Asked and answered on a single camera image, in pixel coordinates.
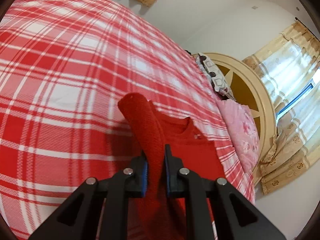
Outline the grey patterned pillow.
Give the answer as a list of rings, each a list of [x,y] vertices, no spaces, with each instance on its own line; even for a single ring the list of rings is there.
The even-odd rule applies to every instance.
[[[215,92],[221,96],[236,101],[232,89],[230,88],[224,74],[220,68],[206,54],[198,53],[196,64],[208,79]]]

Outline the pink blanket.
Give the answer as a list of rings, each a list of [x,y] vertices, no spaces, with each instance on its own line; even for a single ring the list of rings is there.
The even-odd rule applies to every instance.
[[[260,140],[251,110],[231,99],[217,102],[245,173],[251,173],[258,163]]]

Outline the beige side window curtain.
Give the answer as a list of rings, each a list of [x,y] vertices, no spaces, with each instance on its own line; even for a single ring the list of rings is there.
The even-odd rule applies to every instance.
[[[267,195],[319,161],[319,84],[303,93],[319,71],[319,39],[296,21],[243,63],[260,77],[278,119],[273,145],[256,174]]]

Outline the cream wooden headboard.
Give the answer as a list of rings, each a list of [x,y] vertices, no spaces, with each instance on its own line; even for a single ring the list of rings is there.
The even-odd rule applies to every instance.
[[[220,68],[232,89],[236,102],[251,110],[260,140],[258,163],[249,173],[253,185],[261,180],[260,162],[274,145],[276,114],[270,96],[257,74],[243,62],[224,54],[204,53]]]

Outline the red white plaid bedsheet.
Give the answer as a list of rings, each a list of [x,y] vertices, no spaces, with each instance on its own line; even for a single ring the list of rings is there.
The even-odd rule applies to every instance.
[[[255,201],[219,97],[178,44],[112,0],[16,0],[1,21],[1,215],[15,237],[139,153],[118,108],[129,93],[188,132],[185,165]]]

